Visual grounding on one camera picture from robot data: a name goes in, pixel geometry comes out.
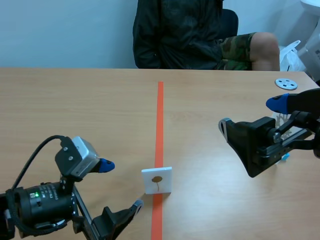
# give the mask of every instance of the plastic bag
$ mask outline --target plastic bag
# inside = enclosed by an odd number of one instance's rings
[[[280,71],[301,72],[306,70],[296,49],[300,43],[301,41],[297,40],[280,51]]]

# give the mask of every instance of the sleeve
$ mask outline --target sleeve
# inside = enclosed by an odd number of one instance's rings
[[[158,44],[160,32],[161,0],[138,0],[138,7],[133,24],[133,55],[135,64],[140,69],[160,69]]]

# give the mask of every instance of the leg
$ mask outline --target leg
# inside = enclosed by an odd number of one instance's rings
[[[279,45],[275,35],[257,32],[250,44],[250,61],[254,71],[280,71]]]
[[[216,70],[250,71],[250,45],[255,33],[220,39],[218,42],[222,51],[222,61]]]

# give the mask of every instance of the black chair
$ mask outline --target black chair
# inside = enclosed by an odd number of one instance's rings
[[[239,18],[238,15],[229,9],[222,9],[220,32],[217,39],[225,39],[238,35]]]

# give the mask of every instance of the screw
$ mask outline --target screw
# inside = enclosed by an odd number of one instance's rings
[[[280,134],[279,132],[276,132],[276,133],[273,135],[273,142],[274,142],[275,144],[281,142],[281,134]]]

